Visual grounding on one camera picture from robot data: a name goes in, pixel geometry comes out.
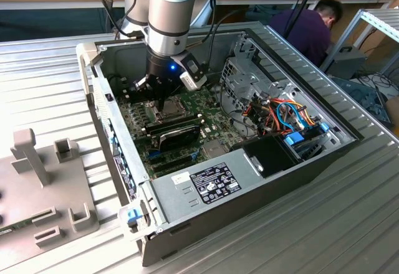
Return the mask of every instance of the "motherboard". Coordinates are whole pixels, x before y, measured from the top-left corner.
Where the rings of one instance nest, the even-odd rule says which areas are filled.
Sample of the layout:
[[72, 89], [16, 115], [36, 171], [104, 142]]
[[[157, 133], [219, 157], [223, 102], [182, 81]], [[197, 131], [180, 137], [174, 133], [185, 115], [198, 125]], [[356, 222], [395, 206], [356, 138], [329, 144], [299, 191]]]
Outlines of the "motherboard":
[[149, 101], [118, 104], [152, 179], [221, 156], [245, 139], [205, 87], [170, 97], [162, 111]]

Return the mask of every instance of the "black cable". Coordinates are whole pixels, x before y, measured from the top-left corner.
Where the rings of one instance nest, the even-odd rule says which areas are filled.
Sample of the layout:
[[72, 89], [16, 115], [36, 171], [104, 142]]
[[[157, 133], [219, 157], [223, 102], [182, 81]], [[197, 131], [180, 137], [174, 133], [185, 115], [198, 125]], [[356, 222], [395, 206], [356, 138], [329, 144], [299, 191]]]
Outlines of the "black cable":
[[249, 125], [247, 125], [246, 123], [243, 123], [242, 121], [239, 121], [239, 120], [237, 120], [237, 119], [235, 119], [235, 118], [233, 118], [233, 117], [231, 117], [230, 116], [230, 113], [227, 113], [226, 112], [226, 110], [223, 108], [223, 106], [222, 106], [222, 94], [223, 94], [223, 87], [224, 87], [224, 84], [226, 83], [226, 79], [227, 79], [227, 75], [224, 77], [224, 79], [223, 79], [223, 82], [222, 82], [222, 86], [220, 87], [220, 91], [219, 91], [219, 104], [220, 104], [220, 109], [222, 110], [222, 112], [225, 114], [225, 115], [227, 115], [230, 119], [232, 119], [233, 121], [235, 121], [236, 123], [240, 123], [240, 124], [242, 124], [242, 125], [244, 125], [245, 127], [247, 127], [247, 128], [250, 128], [251, 130], [253, 130], [255, 133], [256, 133], [256, 130], [252, 127], [252, 126], [249, 126]]
[[[108, 8], [111, 10], [112, 12], [112, 6], [113, 6], [113, 0], [106, 0], [107, 6]], [[105, 31], [108, 32], [108, 28], [111, 27], [110, 23], [109, 23], [109, 18], [108, 16], [105, 17]]]
[[119, 26], [118, 24], [115, 22], [115, 19], [112, 17], [111, 12], [107, 6], [107, 3], [105, 2], [105, 0], [100, 0], [103, 7], [105, 8], [105, 11], [107, 12], [108, 17], [111, 20], [112, 25], [119, 31], [119, 33], [123, 34], [124, 36], [130, 37], [130, 34], [127, 34], [126, 32], [124, 32]]
[[363, 44], [365, 43], [365, 41], [376, 31], [377, 31], [377, 29], [373, 28], [373, 30], [369, 34], [367, 34], [367, 36], [364, 38], [362, 43], [357, 47], [357, 49], [360, 50], [362, 48]]
[[219, 26], [220, 26], [220, 25], [222, 24], [222, 22], [223, 22], [225, 19], [227, 19], [229, 16], [232, 16], [233, 14], [236, 14], [237, 12], [246, 11], [246, 10], [247, 10], [247, 8], [242, 8], [242, 9], [237, 9], [237, 10], [235, 10], [235, 11], [231, 11], [231, 12], [229, 12], [228, 14], [226, 14], [224, 17], [222, 17], [222, 18], [220, 19], [220, 21], [216, 24], [216, 26], [215, 26], [215, 28], [214, 28], [214, 31], [213, 31], [213, 33], [212, 33], [211, 43], [210, 43], [210, 45], [209, 45], [209, 55], [208, 55], [208, 60], [206, 61], [206, 64], [209, 65], [210, 62], [211, 62], [214, 37], [215, 37], [215, 35], [216, 35], [216, 31], [218, 30]]
[[210, 3], [210, 5], [211, 5], [211, 9], [212, 9], [212, 23], [211, 23], [211, 28], [209, 29], [209, 32], [207, 33], [207, 35], [206, 35], [203, 39], [201, 39], [201, 40], [198, 41], [198, 42], [194, 42], [194, 43], [192, 43], [192, 44], [190, 44], [190, 45], [187, 45], [187, 47], [186, 47], [187, 50], [188, 50], [188, 49], [191, 49], [191, 48], [193, 48], [193, 47], [196, 47], [197, 45], [203, 44], [204, 42], [206, 42], [206, 40], [207, 40], [207, 39], [209, 38], [209, 36], [211, 35], [211, 32], [212, 32], [213, 27], [214, 27], [214, 21], [215, 21], [215, 15], [216, 15], [216, 0], [209, 0], [209, 3]]
[[308, 1], [308, 0], [302, 0], [302, 3], [300, 4], [299, 11], [298, 11], [297, 14], [295, 15], [294, 20], [291, 21], [290, 24], [288, 25], [287, 30], [284, 32], [283, 38], [285, 38], [285, 39], [288, 38], [289, 34], [290, 34], [291, 31], [292, 31], [292, 28], [294, 28], [295, 23], [298, 21], [298, 18], [299, 18], [299, 16], [300, 16], [301, 12], [304, 10], [307, 1]]
[[133, 10], [133, 8], [135, 8], [136, 2], [137, 2], [137, 0], [133, 0], [132, 6], [130, 6], [130, 8], [125, 12], [125, 15], [121, 18], [121, 20], [120, 20], [121, 26], [122, 26], [124, 20], [126, 19], [126, 17], [130, 14], [130, 12]]
[[287, 27], [288, 27], [288, 23], [289, 23], [289, 21], [291, 21], [292, 15], [294, 14], [294, 11], [297, 9], [298, 4], [299, 4], [299, 0], [297, 0], [297, 2], [295, 3], [294, 8], [292, 9], [291, 15], [289, 16], [289, 18], [287, 20], [287, 23], [286, 23], [286, 26], [284, 28], [284, 32], [286, 32]]

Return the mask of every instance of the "white plastic part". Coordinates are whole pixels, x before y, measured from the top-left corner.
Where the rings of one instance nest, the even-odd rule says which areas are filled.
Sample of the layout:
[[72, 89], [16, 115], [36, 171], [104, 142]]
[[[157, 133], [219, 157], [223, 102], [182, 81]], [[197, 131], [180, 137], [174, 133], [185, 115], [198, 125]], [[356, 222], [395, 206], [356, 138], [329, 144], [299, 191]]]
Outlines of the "white plastic part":
[[205, 84], [206, 76], [202, 77], [198, 82], [195, 82], [193, 77], [188, 72], [184, 72], [180, 75], [180, 80], [189, 91], [193, 91], [199, 90], [201, 86]]
[[79, 64], [80, 77], [82, 79], [83, 89], [86, 95], [90, 93], [89, 80], [87, 78], [86, 67], [93, 66], [99, 53], [96, 45], [92, 43], [79, 44], [76, 46], [77, 61]]
[[154, 225], [151, 225], [145, 229], [139, 230], [138, 232], [134, 232], [127, 224], [127, 212], [130, 209], [136, 208], [137, 205], [135, 202], [131, 202], [123, 207], [121, 207], [118, 211], [118, 219], [120, 223], [120, 228], [122, 230], [123, 236], [125, 237], [125, 240], [128, 240], [129, 242], [136, 242], [137, 240], [140, 240], [141, 238], [145, 237], [146, 235], [150, 235], [154, 232], [156, 232], [156, 227]]

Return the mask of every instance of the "white sticker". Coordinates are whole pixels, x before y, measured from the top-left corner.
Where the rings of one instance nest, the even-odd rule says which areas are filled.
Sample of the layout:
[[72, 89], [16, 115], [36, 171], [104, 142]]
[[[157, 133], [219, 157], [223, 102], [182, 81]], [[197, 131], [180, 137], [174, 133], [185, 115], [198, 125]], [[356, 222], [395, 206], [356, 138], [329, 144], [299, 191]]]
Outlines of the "white sticker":
[[186, 182], [190, 180], [190, 174], [188, 171], [177, 174], [175, 176], [172, 176], [172, 181], [175, 183], [175, 185], [181, 184], [182, 182]]
[[237, 182], [234, 182], [234, 183], [232, 183], [232, 184], [229, 185], [230, 188], [234, 188], [234, 187], [236, 187], [236, 186], [238, 186], [238, 183], [237, 183]]
[[5, 235], [8, 234], [9, 232], [12, 232], [12, 229], [3, 230], [2, 232], [0, 232], [0, 235]]

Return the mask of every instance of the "black hair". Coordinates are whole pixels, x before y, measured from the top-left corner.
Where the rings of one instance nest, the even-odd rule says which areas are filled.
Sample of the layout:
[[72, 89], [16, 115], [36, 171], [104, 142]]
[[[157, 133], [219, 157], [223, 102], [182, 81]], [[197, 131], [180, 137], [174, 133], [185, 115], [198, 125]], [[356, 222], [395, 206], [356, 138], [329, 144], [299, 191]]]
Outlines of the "black hair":
[[341, 2], [336, 0], [320, 0], [314, 10], [320, 12], [323, 16], [333, 17], [334, 22], [338, 22], [344, 13]]

